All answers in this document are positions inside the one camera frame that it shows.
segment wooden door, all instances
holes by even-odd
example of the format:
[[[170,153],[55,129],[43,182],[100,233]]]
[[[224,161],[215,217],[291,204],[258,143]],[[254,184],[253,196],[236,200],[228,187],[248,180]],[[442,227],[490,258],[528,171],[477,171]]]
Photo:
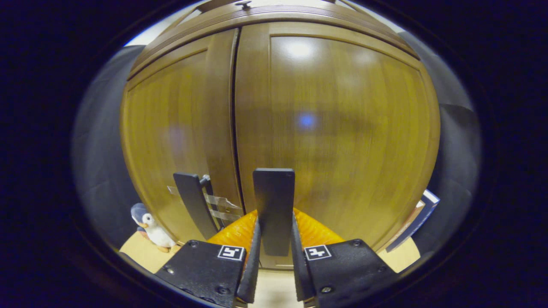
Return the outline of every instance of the wooden door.
[[[177,194],[173,173],[208,174],[215,195],[241,206],[230,123],[237,35],[233,29],[184,45],[125,89],[121,132],[132,182],[155,219],[182,243],[205,239]]]
[[[244,205],[255,168],[293,168],[294,206],[344,239],[380,248],[429,182],[439,110],[423,65],[373,37],[328,25],[242,28],[235,123]],[[261,256],[290,268],[291,257]]]

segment dark background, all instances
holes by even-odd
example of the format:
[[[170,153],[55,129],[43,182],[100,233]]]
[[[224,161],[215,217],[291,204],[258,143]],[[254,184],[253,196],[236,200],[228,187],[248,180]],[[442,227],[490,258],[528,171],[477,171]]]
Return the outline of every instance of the dark background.
[[[130,270],[89,236],[69,153],[78,103],[99,67],[140,31],[188,4],[2,3],[2,123],[7,124],[2,140],[8,168],[2,185],[1,306],[169,305],[153,292],[187,304],[155,290],[137,273],[123,276],[109,266]],[[424,278],[383,305],[546,306],[541,241],[546,227],[541,222],[547,3],[389,0],[364,5],[444,56],[476,99],[488,147],[472,207],[478,209],[472,215],[484,214],[484,219],[479,224],[467,220],[460,238],[410,275]],[[443,265],[432,268],[450,253]]]

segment orange soft pad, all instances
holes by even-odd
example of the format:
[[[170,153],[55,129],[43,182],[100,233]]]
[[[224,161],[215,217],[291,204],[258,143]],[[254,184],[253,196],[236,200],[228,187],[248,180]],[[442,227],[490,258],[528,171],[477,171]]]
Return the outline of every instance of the orange soft pad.
[[[297,220],[297,225],[301,236],[301,244],[303,247],[344,242],[342,237],[322,225],[316,219],[295,208],[293,209],[293,212],[295,213],[295,219]],[[254,210],[214,235],[208,240],[208,243],[240,246],[244,247],[246,251],[249,251],[251,249],[253,229],[255,228],[256,221],[257,211]]]

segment book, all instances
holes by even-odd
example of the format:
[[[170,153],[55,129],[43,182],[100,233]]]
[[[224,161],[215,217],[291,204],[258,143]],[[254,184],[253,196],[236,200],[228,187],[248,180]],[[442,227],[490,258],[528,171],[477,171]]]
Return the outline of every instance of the book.
[[[399,236],[405,232],[405,230],[411,225],[412,222],[415,221],[415,218],[420,214],[420,212],[422,212],[423,208],[424,208],[424,205],[426,203],[424,203],[424,201],[422,200],[419,200],[418,203],[416,204],[415,208],[413,209],[413,211],[411,212],[411,215],[409,215],[409,217],[407,217],[407,220],[403,223],[402,227],[399,228],[398,232],[396,232],[396,234],[394,236],[392,236],[390,238],[390,240],[388,242],[386,242],[379,250],[377,250],[378,252],[379,251],[383,251],[385,248],[387,248],[390,244],[392,244],[395,240],[397,240],[399,238]]]
[[[426,219],[430,217],[436,206],[439,204],[439,198],[428,189],[424,191],[421,201],[425,203],[424,209],[409,225],[409,227],[395,241],[393,241],[392,244],[386,247],[386,252],[389,253],[390,251],[398,248],[398,246],[415,234],[415,232],[424,224]]]

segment penguin plush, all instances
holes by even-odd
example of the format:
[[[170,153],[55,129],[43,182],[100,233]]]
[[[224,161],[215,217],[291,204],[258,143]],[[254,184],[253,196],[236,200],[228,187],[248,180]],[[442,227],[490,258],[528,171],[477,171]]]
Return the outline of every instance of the penguin plush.
[[[137,231],[141,232],[141,234],[142,231],[145,231],[148,239],[156,244],[160,251],[169,252],[169,249],[176,245],[175,241],[156,223],[144,204],[134,204],[131,213],[133,220],[139,225]]]

